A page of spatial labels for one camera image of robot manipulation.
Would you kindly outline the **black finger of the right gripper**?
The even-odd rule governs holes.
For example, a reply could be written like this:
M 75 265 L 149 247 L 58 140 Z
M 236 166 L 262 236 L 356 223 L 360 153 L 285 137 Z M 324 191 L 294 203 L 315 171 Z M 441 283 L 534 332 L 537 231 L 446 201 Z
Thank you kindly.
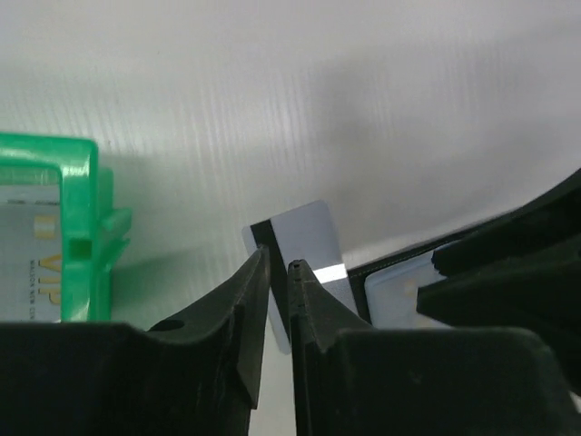
M 437 250 L 442 280 L 419 313 L 455 327 L 520 327 L 555 352 L 580 391 L 580 174 Z

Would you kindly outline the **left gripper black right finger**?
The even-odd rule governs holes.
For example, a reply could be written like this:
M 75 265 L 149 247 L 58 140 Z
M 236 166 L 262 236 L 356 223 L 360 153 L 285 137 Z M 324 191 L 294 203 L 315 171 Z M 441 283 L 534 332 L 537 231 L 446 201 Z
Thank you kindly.
M 288 270 L 300 435 L 577 435 L 555 355 L 511 328 L 380 330 Z

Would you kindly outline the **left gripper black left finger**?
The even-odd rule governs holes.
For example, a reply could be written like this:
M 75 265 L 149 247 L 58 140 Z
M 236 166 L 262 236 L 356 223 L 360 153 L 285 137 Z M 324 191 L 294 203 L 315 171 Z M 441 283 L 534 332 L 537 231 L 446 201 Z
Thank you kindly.
M 147 331 L 118 322 L 3 323 L 1 432 L 246 434 L 260 392 L 270 278 L 261 247 Z

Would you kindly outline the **black leather card holder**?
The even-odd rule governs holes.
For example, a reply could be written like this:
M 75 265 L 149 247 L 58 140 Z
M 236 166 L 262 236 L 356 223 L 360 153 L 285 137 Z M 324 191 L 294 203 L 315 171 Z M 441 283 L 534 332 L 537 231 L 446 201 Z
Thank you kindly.
M 350 287 L 356 303 L 358 316 L 367 323 L 371 323 L 369 303 L 365 291 L 365 282 L 373 273 L 383 270 L 405 270 L 408 265 L 414 265 L 417 259 L 425 256 L 426 253 L 431 255 L 435 250 L 456 240 L 464 238 L 467 234 L 474 232 L 480 224 L 473 224 L 452 233 L 446 233 L 421 243 L 412 244 L 398 252 L 385 255 L 369 263 L 364 263 L 357 267 L 347 270 Z

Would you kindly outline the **white credit card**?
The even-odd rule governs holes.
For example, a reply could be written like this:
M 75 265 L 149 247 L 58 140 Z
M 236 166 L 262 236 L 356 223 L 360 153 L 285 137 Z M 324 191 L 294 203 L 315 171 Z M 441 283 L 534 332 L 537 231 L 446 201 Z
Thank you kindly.
M 269 248 L 271 289 L 268 314 L 279 350 L 291 352 L 288 321 L 288 266 L 305 260 L 323 287 L 352 312 L 358 311 L 328 205 L 316 201 L 241 230 L 249 253 Z

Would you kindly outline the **green plastic bin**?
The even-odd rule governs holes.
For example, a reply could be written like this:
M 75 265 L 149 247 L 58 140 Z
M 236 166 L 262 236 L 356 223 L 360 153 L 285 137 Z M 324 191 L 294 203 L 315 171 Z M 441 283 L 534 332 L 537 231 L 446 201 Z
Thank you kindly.
M 114 207 L 113 171 L 100 165 L 96 142 L 3 133 L 3 166 L 58 174 L 63 248 L 59 322 L 109 319 L 111 273 L 129 243 L 132 212 Z

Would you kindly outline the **silver VIP card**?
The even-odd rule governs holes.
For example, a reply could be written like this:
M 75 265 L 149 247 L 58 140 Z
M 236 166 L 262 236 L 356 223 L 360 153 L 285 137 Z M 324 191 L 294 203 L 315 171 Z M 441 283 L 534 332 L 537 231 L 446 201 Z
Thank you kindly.
M 418 290 L 439 282 L 443 276 L 435 269 L 428 253 L 405 270 L 383 270 L 365 282 L 371 324 L 379 329 L 448 328 L 417 312 Z

